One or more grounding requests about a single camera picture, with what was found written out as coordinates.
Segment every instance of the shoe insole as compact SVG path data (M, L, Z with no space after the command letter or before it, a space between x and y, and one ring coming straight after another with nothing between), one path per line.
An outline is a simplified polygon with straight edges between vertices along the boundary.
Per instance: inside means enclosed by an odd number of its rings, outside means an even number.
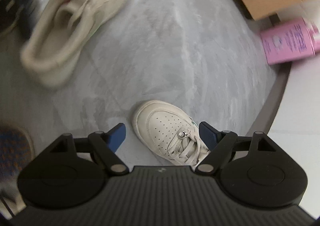
M47 59L54 56L67 43L79 23L77 21L72 29L68 30L68 22L71 16L70 13L66 12L65 17L61 19L59 24L53 24L37 55L39 59Z

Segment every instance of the concrete floor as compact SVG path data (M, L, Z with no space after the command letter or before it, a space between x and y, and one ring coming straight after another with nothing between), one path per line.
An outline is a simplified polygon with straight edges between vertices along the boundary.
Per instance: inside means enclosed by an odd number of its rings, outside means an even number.
M40 0L44 7L48 0ZM274 83L259 30L233 0L129 0L84 47L57 91L29 79L16 31L0 41L0 119L25 127L36 153L65 132L86 136L119 122L117 155L129 166L169 164L135 137L130 117L145 100L182 108L199 123L245 135Z

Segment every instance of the pink box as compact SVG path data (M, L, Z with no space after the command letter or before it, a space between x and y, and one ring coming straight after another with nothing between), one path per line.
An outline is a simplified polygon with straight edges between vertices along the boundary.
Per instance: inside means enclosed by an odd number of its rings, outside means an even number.
M260 33L269 65L314 56L312 40L303 18L298 18Z

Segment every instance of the marbled gray surface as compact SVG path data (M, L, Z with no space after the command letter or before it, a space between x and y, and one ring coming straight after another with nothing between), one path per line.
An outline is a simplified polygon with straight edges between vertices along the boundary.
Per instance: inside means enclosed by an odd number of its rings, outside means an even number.
M41 0L42 6L48 0ZM119 122L117 151L130 167L168 164L135 137L130 118L145 100L182 108L194 120L245 135L274 83L258 36L233 0L129 0L84 47L57 91L22 70L16 32L0 41L0 118L25 127L42 151L57 136L86 136Z

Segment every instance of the ribbed black surface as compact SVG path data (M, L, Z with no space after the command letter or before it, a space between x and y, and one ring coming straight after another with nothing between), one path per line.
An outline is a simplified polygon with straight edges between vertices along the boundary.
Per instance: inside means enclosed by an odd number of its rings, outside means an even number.
M241 206L213 178L176 166L135 167L111 178L88 203L59 211L28 206L11 221L19 226L307 226L313 219L298 206L277 211Z

